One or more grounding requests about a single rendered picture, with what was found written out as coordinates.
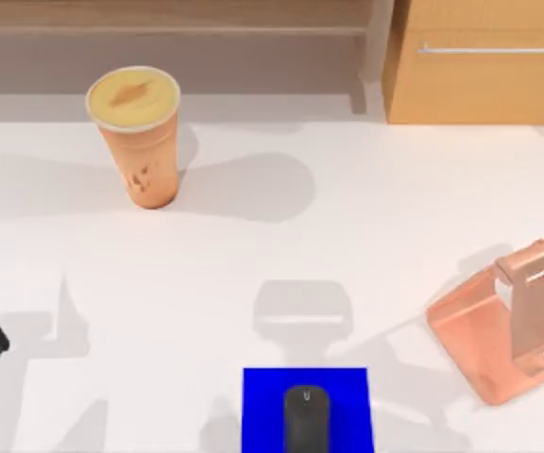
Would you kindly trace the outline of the black computer mouse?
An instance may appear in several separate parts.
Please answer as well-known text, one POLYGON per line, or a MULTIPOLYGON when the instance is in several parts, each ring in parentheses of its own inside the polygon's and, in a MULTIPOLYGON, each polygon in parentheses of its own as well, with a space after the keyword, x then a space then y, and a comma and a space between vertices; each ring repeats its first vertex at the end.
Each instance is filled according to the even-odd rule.
POLYGON ((316 385, 297 385, 283 399, 284 453, 329 453, 330 399, 316 385))

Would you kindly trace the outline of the orange drink cup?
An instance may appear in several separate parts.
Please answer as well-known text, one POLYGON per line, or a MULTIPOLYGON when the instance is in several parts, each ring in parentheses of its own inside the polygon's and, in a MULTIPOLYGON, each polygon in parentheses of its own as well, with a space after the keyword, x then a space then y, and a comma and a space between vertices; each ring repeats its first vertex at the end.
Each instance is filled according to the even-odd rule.
POLYGON ((109 71, 85 95, 86 110, 112 154, 127 194, 141 208, 161 208, 178 192, 180 99, 177 81, 151 66, 109 71))

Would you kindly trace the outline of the blue mouse pad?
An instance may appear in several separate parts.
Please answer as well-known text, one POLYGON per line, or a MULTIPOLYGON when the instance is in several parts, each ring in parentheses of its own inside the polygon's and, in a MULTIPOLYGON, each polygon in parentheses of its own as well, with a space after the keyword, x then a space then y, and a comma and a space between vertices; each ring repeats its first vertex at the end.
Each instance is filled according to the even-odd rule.
POLYGON ((246 368, 242 453, 284 453, 283 399, 297 385, 328 394, 329 453, 375 453, 365 368, 246 368))

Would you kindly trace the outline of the wooden cupboard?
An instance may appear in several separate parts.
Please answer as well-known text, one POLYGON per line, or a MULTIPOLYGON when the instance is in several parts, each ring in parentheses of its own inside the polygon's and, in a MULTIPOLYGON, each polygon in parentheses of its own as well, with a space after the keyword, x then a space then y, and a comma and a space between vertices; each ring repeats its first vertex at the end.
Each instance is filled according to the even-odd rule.
POLYGON ((544 125, 544 55, 429 55, 431 47, 544 47, 544 0, 395 0, 382 72, 386 120, 544 125))

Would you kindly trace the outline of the pink phone stand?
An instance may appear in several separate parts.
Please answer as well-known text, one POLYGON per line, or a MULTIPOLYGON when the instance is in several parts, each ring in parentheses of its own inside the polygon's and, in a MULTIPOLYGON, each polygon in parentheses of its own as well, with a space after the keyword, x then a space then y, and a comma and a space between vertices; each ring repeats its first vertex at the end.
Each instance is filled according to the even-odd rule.
POLYGON ((496 259, 433 302, 426 318, 486 404, 544 383, 544 239, 496 259))

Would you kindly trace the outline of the wooden open shelf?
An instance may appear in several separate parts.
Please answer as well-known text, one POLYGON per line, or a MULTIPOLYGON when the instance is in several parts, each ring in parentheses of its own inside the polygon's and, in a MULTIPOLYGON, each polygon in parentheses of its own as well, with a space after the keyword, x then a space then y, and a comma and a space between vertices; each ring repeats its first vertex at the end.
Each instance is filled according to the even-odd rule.
POLYGON ((155 66, 187 94, 344 95, 381 74, 394 0, 0 0, 0 96, 155 66))

